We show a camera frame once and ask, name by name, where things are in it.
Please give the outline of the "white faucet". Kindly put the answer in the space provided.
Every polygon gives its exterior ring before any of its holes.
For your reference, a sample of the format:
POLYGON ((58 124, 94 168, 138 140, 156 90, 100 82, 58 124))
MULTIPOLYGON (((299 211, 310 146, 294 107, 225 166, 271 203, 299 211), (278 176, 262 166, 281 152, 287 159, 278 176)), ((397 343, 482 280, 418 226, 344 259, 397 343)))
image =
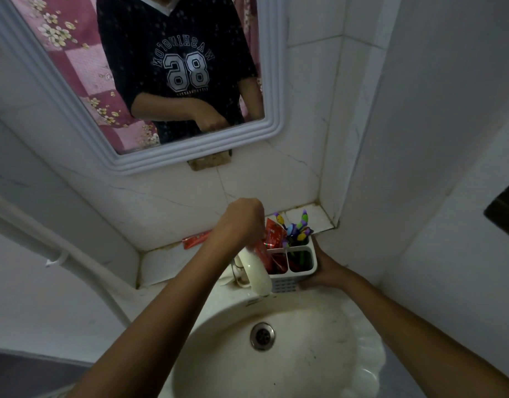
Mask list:
POLYGON ((270 264, 270 255, 263 243, 258 247, 244 247, 234 258, 234 267, 245 274, 252 292, 262 297, 272 292, 272 281, 266 269, 270 264))

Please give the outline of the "dark wall fixture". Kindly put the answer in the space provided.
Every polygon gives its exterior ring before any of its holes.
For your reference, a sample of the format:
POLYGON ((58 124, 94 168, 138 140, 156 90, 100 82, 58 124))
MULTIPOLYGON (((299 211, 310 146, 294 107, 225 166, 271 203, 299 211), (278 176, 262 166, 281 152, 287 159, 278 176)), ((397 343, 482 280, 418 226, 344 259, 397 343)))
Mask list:
POLYGON ((509 236, 509 186, 492 200, 484 216, 509 236))

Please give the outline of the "white pipe clip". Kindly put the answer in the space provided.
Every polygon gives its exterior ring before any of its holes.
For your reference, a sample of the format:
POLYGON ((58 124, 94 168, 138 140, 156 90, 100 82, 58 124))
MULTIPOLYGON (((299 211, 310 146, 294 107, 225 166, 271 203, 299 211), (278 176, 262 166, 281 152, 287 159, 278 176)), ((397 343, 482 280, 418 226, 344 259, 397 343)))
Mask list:
POLYGON ((54 266, 62 266, 66 263, 69 257, 69 253, 66 250, 62 250, 55 260, 47 260, 45 263, 45 267, 54 267, 54 266))

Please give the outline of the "metal sink drain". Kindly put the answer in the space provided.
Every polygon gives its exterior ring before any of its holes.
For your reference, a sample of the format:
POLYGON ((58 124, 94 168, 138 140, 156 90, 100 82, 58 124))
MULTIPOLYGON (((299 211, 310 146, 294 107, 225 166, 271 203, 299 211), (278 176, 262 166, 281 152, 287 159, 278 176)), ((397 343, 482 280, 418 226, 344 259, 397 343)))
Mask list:
POLYGON ((251 346, 258 352, 270 350, 275 339, 275 331, 267 322, 259 322, 250 331, 251 346))

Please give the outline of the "red toothpaste box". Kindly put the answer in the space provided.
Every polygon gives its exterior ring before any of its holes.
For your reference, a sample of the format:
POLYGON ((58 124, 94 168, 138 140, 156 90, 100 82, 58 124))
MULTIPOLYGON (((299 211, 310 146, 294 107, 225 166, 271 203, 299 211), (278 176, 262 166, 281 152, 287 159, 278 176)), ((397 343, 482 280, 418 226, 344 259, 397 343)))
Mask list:
POLYGON ((182 239, 182 245, 184 250, 188 250, 198 245, 201 245, 207 240, 211 232, 212 230, 208 230, 182 239))

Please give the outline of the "person's right hand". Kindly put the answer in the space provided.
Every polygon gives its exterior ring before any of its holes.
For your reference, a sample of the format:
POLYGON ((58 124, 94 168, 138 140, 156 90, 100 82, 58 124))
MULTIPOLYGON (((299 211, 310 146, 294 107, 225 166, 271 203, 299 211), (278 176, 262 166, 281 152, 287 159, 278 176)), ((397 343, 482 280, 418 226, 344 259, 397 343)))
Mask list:
POLYGON ((317 266, 314 274, 300 281, 298 287, 301 290, 314 287, 330 287, 345 291, 350 273, 351 271, 347 267, 339 264, 324 252, 323 264, 317 266))

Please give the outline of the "white wall pipe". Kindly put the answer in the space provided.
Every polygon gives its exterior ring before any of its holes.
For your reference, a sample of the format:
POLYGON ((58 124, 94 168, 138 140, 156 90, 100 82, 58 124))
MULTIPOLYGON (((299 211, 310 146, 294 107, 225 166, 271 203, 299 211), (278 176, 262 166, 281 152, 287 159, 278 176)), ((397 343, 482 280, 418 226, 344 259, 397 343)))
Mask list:
POLYGON ((0 195, 0 235, 47 260, 55 260, 62 250, 69 253, 62 267, 85 283, 98 295, 124 328, 130 317, 118 304, 115 295, 133 297, 133 289, 104 265, 82 252, 0 195))

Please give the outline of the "brown block under mirror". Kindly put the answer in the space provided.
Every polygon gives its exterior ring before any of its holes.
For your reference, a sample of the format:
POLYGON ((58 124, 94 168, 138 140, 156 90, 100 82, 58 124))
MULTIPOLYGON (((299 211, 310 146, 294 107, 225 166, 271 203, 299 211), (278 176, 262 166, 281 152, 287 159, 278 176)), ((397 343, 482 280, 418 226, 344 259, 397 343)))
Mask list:
POLYGON ((188 160, 187 163, 192 171, 202 171, 230 164, 232 161, 232 149, 209 154, 200 158, 188 160))

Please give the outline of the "person's left hand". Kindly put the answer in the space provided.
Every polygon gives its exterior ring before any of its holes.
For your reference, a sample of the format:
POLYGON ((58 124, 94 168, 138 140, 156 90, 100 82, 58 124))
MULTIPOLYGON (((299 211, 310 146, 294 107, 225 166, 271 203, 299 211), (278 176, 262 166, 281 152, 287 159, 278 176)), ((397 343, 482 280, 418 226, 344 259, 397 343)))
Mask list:
POLYGON ((212 230, 209 241, 233 253, 238 253, 244 247, 255 245, 258 240, 250 240, 252 229, 250 200, 258 199, 239 198, 229 204, 212 230))

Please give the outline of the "person's right forearm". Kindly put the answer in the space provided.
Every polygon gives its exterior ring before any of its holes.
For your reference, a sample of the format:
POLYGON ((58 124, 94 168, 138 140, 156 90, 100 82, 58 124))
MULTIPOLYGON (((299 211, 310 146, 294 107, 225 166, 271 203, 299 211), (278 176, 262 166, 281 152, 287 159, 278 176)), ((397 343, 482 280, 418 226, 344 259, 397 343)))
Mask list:
POLYGON ((427 398, 509 398, 509 378, 441 330, 342 267, 339 288, 410 373, 427 398))

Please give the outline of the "white plastic toothbrush holder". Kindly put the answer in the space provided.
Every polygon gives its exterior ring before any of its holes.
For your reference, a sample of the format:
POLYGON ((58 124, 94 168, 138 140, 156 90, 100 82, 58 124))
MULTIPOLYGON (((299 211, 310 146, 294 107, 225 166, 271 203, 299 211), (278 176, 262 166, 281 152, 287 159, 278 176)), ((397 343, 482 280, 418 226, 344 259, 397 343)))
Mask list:
POLYGON ((312 237, 301 246, 268 249, 267 254, 271 260, 268 274, 273 294, 295 292, 298 284, 318 269, 312 237))

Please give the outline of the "person's left forearm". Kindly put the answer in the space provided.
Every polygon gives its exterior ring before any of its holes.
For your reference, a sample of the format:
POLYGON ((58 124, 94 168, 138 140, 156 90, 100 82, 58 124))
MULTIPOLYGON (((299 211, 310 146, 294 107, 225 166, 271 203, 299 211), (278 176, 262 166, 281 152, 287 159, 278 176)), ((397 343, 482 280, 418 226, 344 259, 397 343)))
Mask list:
POLYGON ((158 398, 211 290, 250 242, 208 239, 67 398, 158 398))

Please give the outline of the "white framed mirror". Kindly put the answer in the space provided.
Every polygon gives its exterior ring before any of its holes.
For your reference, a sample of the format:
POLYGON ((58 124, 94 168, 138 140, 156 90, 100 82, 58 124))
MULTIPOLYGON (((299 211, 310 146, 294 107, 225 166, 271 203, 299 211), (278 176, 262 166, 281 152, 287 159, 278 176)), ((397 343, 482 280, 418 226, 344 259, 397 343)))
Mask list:
POLYGON ((119 154, 58 71, 12 0, 0 0, 0 47, 33 76, 44 96, 64 116, 105 169, 126 176, 278 135, 285 125, 287 0, 258 0, 264 119, 191 140, 119 154))

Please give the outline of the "red toothpaste tube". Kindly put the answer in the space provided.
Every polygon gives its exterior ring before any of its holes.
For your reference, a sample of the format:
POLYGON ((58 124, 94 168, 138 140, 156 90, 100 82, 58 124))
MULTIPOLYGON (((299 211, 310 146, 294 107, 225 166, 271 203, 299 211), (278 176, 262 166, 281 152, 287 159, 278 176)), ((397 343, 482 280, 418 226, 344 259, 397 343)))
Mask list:
POLYGON ((284 228, 277 222, 266 219, 265 239, 254 246, 254 253, 262 261, 266 272, 270 275, 285 274, 288 263, 285 253, 270 253, 270 250, 283 248, 284 228))

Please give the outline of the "white ceramic sink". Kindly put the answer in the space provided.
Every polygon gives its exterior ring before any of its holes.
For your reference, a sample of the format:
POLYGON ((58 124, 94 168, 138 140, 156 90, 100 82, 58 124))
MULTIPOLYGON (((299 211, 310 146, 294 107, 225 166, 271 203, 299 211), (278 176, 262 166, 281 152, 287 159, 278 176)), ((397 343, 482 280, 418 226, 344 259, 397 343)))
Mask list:
POLYGON ((377 398, 381 337, 338 290, 255 297, 214 288, 159 398, 377 398), (250 331, 274 329, 258 352, 250 331))

